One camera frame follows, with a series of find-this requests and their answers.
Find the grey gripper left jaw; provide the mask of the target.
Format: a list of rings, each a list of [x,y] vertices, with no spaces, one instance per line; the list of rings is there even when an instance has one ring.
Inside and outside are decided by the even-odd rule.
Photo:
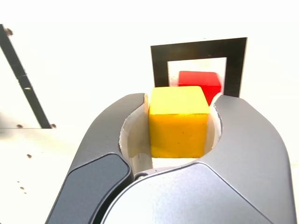
[[[129,94],[90,125],[46,220],[49,224],[99,224],[135,175],[152,168],[148,97]]]

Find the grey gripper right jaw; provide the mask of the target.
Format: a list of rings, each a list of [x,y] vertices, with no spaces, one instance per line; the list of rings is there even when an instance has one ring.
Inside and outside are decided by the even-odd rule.
[[[292,224],[288,153],[275,127],[245,100],[220,96],[220,139],[203,157],[149,171],[93,224]]]

